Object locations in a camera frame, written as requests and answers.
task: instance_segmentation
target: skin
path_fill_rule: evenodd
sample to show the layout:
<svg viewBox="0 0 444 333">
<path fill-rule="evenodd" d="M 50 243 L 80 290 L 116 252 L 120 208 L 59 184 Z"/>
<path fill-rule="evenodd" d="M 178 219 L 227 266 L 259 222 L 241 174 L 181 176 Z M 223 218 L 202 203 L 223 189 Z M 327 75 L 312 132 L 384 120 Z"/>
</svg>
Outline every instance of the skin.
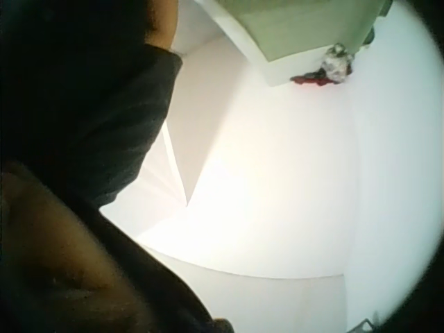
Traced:
<svg viewBox="0 0 444 333">
<path fill-rule="evenodd" d="M 116 324 L 109 332 L 147 332 L 156 326 L 149 306 L 83 222 L 25 166 L 4 167 L 1 189 L 1 269 L 43 309 L 71 327 L 132 321 L 124 323 L 130 330 Z"/>
<path fill-rule="evenodd" d="M 145 43 L 169 51 L 178 25 L 178 0 L 149 0 L 148 17 L 152 31 Z"/>
</svg>

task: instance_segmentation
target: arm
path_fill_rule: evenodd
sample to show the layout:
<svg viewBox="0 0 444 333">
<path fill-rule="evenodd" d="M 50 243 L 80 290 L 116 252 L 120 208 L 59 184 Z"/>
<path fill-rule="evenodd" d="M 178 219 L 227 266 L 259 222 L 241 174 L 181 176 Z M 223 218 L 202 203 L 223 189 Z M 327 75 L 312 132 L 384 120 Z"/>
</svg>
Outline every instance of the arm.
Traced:
<svg viewBox="0 0 444 333">
<path fill-rule="evenodd" d="M 151 29 L 145 42 L 169 50 L 178 25 L 178 0 L 149 0 L 148 20 Z"/>
</svg>

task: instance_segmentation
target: red object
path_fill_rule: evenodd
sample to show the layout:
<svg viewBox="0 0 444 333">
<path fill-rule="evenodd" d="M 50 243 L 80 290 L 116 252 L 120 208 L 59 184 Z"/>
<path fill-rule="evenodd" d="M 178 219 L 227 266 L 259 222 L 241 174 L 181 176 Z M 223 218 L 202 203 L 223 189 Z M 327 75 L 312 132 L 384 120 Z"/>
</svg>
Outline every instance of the red object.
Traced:
<svg viewBox="0 0 444 333">
<path fill-rule="evenodd" d="M 348 65 L 347 68 L 347 75 L 350 75 L 353 73 L 352 66 Z M 303 76 L 295 76 L 291 78 L 291 80 L 294 83 L 297 83 L 298 85 L 303 85 L 304 83 L 316 83 L 318 86 L 322 87 L 323 85 L 326 85 L 328 83 L 333 83 L 335 85 L 338 85 L 339 83 L 333 80 L 330 80 L 326 74 L 324 69 L 319 69 L 318 71 L 314 73 L 307 73 Z"/>
<path fill-rule="evenodd" d="M 320 87 L 328 83 L 334 83 L 335 85 L 338 84 L 329 78 L 306 78 L 305 76 L 295 76 L 294 78 L 291 78 L 291 80 L 299 85 L 303 85 L 304 83 L 316 83 Z"/>
</svg>

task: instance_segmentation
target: dark clothing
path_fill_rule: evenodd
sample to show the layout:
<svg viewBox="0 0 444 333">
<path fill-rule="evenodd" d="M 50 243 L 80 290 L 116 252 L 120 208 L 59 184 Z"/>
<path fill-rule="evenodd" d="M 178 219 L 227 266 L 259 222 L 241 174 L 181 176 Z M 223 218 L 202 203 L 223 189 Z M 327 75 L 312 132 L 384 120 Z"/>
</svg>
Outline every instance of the dark clothing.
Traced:
<svg viewBox="0 0 444 333">
<path fill-rule="evenodd" d="M 146 0 L 34 0 L 5 14 L 2 160 L 112 202 L 160 131 L 180 58 L 144 44 Z"/>
</svg>

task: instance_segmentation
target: person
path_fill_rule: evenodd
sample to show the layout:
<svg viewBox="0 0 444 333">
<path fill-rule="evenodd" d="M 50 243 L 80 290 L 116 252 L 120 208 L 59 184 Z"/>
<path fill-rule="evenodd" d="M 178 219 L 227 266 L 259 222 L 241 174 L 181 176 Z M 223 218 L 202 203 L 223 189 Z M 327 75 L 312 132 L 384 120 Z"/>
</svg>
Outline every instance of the person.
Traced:
<svg viewBox="0 0 444 333">
<path fill-rule="evenodd" d="M 5 1 L 2 332 L 232 332 L 99 212 L 167 116 L 177 11 L 177 0 Z"/>
<path fill-rule="evenodd" d="M 95 207 L 111 203 L 167 116 L 181 66 L 169 50 L 177 0 L 22 0 L 6 9 L 1 160 Z"/>
</svg>

